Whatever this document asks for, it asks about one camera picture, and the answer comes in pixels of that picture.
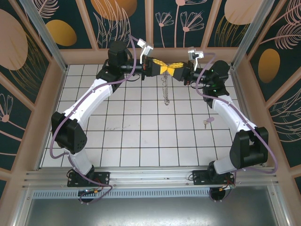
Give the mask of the grey metal sheet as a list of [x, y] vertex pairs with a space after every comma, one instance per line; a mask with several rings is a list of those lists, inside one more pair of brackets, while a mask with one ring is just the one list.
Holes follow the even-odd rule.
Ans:
[[103, 199], [86, 206], [77, 200], [37, 199], [21, 226], [286, 226], [266, 196], [247, 202], [231, 197], [216, 203], [198, 198]]

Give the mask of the aluminium side rail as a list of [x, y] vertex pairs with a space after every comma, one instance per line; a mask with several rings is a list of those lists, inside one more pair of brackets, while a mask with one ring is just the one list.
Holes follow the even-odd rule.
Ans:
[[230, 160], [235, 169], [252, 167], [268, 160], [269, 134], [264, 127], [258, 127], [251, 122], [245, 103], [245, 94], [241, 88], [238, 74], [230, 69], [231, 78], [238, 96], [240, 114], [234, 113], [239, 125], [233, 131], [236, 133], [230, 150]]

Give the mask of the aluminium corner post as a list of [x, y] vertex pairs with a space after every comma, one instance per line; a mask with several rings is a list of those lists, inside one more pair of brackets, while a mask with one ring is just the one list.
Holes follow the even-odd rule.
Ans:
[[244, 58], [247, 50], [249, 49], [252, 41], [255, 39], [256, 35], [259, 33], [264, 21], [268, 17], [269, 13], [275, 4], [275, 0], [262, 0], [254, 18], [252, 19], [242, 41], [238, 47], [238, 50], [231, 62], [231, 68], [236, 69]]
[[19, 0], [29, 19], [44, 40], [52, 56], [65, 73], [67, 64], [43, 19], [50, 19], [59, 9], [58, 0]]

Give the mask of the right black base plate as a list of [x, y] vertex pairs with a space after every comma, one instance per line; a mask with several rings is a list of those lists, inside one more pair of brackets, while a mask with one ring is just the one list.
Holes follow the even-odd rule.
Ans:
[[217, 174], [208, 170], [194, 170], [192, 172], [194, 185], [198, 186], [226, 186], [234, 185], [234, 175], [231, 173]]

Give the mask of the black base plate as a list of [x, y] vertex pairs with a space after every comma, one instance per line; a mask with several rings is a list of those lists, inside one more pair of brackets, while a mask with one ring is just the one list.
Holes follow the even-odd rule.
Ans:
[[[90, 180], [93, 180], [96, 183], [102, 183], [108, 185], [110, 180], [110, 173], [89, 172], [86, 175], [86, 177], [89, 178]], [[67, 186], [68, 187], [94, 187], [98, 185], [84, 179], [79, 173], [75, 171], [71, 171], [68, 174]]]
[[231, 173], [217, 174], [208, 170], [194, 170], [192, 172], [194, 185], [198, 186], [226, 186], [234, 185], [234, 175]]

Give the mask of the aluminium mounting rail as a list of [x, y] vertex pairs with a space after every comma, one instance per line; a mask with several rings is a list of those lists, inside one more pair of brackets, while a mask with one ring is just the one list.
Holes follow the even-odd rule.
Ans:
[[[68, 167], [44, 167], [28, 171], [23, 188], [66, 189]], [[192, 187], [188, 180], [194, 170], [206, 167], [96, 167], [95, 171], [110, 173], [110, 185], [114, 188], [182, 188]], [[265, 174], [250, 169], [237, 172], [236, 186], [269, 186], [278, 184], [276, 174]]]

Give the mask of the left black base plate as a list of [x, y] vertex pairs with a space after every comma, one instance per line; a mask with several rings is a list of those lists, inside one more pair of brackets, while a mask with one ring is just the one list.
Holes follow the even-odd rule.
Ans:
[[[110, 180], [110, 173], [89, 172], [86, 175], [86, 177], [89, 178], [90, 180], [93, 180], [96, 183], [102, 183], [108, 185]], [[67, 186], [68, 187], [94, 187], [98, 185], [84, 179], [79, 173], [75, 171], [71, 171], [68, 174]]]

